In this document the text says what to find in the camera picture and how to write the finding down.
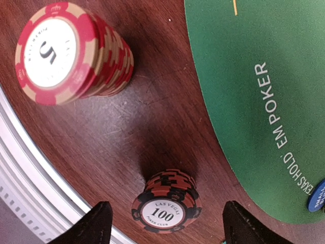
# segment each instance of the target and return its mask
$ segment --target white chip label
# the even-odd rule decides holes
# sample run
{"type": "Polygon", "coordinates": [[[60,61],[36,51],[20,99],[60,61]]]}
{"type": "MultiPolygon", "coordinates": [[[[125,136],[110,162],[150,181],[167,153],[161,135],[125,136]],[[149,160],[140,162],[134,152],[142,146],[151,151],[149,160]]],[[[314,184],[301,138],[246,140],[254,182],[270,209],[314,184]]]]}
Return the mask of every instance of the white chip label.
{"type": "Polygon", "coordinates": [[[77,53],[74,31],[61,19],[40,23],[28,37],[24,64],[30,80],[40,87],[62,82],[71,70],[77,53]]]}
{"type": "Polygon", "coordinates": [[[141,214],[145,222],[160,229],[177,226],[185,218],[184,208],[179,203],[164,199],[146,203],[141,214]]]}

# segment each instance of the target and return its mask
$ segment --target yellow line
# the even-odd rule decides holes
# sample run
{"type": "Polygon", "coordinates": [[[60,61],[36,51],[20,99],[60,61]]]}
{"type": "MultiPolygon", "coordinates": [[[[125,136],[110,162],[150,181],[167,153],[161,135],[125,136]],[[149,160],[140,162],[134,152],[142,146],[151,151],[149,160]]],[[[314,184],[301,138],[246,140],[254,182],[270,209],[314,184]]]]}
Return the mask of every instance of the yellow line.
{"type": "Polygon", "coordinates": [[[234,9],[235,9],[235,15],[237,16],[238,15],[238,12],[237,12],[237,3],[236,3],[236,0],[234,0],[234,9]]]}

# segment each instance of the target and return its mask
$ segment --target wood grain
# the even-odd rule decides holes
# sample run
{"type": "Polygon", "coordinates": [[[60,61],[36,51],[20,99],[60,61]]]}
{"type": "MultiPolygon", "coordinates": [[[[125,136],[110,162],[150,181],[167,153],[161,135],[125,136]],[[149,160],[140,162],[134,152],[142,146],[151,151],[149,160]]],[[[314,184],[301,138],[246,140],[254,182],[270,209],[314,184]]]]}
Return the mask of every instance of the wood grain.
{"type": "Polygon", "coordinates": [[[293,226],[276,221],[249,199],[231,171],[201,95],[183,1],[73,2],[102,16],[130,45],[136,61],[131,84],[112,98],[62,107],[30,101],[16,79],[14,54],[29,18],[52,3],[43,0],[0,1],[0,81],[32,139],[90,204],[110,201],[113,224],[143,244],[220,243],[221,214],[228,200],[237,200],[294,243],[323,243],[325,223],[293,226]],[[169,167],[195,176],[204,210],[183,231],[158,235],[137,226],[131,205],[145,179],[169,167]]]}

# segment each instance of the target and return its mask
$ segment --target green poker mat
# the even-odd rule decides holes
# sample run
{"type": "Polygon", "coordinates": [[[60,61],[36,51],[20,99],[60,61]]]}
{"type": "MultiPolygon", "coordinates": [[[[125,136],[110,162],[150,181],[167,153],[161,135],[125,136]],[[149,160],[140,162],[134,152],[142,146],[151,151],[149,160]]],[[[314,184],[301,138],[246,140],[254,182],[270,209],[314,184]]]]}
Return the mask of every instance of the green poker mat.
{"type": "Polygon", "coordinates": [[[291,224],[325,178],[325,2],[185,0],[203,97],[250,198],[291,224]]]}

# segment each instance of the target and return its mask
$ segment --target blue poker chip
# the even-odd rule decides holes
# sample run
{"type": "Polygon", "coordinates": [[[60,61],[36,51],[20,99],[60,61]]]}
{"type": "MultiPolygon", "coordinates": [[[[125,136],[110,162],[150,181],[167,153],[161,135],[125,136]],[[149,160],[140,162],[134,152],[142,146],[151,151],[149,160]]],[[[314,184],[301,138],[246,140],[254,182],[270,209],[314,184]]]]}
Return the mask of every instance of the blue poker chip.
{"type": "Polygon", "coordinates": [[[325,205],[325,179],[320,182],[308,199],[307,208],[310,212],[316,212],[325,205]]]}

